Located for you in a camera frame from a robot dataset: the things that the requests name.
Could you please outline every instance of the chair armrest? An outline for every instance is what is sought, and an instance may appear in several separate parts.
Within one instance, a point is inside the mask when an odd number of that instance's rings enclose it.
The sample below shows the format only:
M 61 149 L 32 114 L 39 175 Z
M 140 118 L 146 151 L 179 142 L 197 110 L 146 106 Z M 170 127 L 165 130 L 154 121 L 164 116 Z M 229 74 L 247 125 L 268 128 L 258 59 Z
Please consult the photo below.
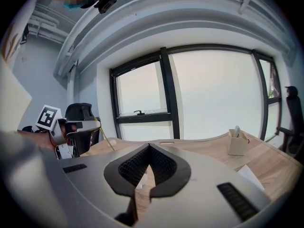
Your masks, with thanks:
M 286 135 L 288 135 L 288 136 L 293 136 L 293 135 L 294 135 L 294 133 L 293 133 L 291 130 L 288 130 L 288 129 L 286 129 L 286 128 L 277 127 L 276 129 L 277 129 L 279 132 L 282 132 L 282 133 L 284 133 L 284 134 L 286 134 Z

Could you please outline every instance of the window pane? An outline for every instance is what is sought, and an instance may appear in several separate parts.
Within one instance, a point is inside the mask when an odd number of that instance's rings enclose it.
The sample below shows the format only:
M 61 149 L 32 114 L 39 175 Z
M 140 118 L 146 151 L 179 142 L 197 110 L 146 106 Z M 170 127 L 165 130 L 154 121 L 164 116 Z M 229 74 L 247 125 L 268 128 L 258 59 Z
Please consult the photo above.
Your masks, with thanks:
M 256 137 L 261 127 L 258 72 L 248 54 L 201 50 L 170 55 L 182 139 L 205 139 L 238 125 Z
M 280 96 L 275 69 L 267 61 L 260 60 L 260 63 L 265 76 L 268 99 Z
M 120 116 L 166 112 L 160 63 L 151 63 L 116 78 Z
M 279 118 L 279 103 L 268 105 L 268 121 L 265 140 L 270 138 L 276 132 L 277 122 Z
M 120 124 L 122 139 L 127 141 L 150 141 L 173 139 L 172 122 L 123 123 Z

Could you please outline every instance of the window handle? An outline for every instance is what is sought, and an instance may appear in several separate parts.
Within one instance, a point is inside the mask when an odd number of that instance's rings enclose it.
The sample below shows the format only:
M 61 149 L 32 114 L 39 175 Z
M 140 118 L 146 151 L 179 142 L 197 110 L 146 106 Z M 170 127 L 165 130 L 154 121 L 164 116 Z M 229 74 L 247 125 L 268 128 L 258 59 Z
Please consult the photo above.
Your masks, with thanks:
M 137 110 L 137 111 L 135 111 L 135 112 L 139 112 L 139 113 L 137 114 L 138 116 L 144 115 L 144 113 L 142 113 L 141 110 Z

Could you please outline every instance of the yellow cable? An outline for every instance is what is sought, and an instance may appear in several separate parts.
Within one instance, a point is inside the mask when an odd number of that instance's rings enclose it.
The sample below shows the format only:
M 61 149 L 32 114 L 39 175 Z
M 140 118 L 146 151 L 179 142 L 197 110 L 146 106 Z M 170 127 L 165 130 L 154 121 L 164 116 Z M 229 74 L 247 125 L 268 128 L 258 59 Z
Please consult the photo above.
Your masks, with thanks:
M 108 138 L 106 137 L 106 135 L 105 135 L 103 129 L 101 128 L 101 126 L 100 126 L 99 130 L 100 130 L 101 133 L 103 134 L 104 138 L 108 141 L 108 143 L 109 143 L 109 145 L 111 146 L 111 148 L 113 149 L 113 151 L 115 151 L 115 149 L 114 149 L 113 146 L 111 145 L 110 141 L 109 141 Z

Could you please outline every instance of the wooden table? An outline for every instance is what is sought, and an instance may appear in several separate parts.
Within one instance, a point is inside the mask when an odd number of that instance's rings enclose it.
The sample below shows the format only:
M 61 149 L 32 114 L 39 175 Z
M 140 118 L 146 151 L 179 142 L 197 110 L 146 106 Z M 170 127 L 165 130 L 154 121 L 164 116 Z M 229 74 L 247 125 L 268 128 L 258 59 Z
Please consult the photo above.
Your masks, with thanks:
M 248 133 L 244 134 L 250 140 L 248 151 L 244 156 L 228 155 L 228 133 L 205 140 L 156 140 L 149 141 L 149 143 L 160 143 L 197 154 L 203 154 L 223 162 L 235 171 L 238 171 L 244 165 L 247 165 L 262 183 L 265 188 L 265 194 L 271 200 L 275 200 L 283 193 L 292 190 L 302 171 L 302 165 L 289 155 L 266 142 Z M 109 138 L 109 140 L 116 141 L 116 145 L 114 146 L 115 150 L 120 150 L 130 146 L 140 147 L 145 143 L 123 141 L 116 138 Z M 112 148 L 108 145 L 108 142 L 104 140 L 92 146 L 90 151 L 82 156 L 107 153 L 111 151 L 113 151 Z M 148 167 L 147 172 L 147 184 L 144 185 L 141 190 L 135 191 L 139 219 L 147 210 L 150 204 L 150 190 L 155 187 L 154 175 L 150 166 Z

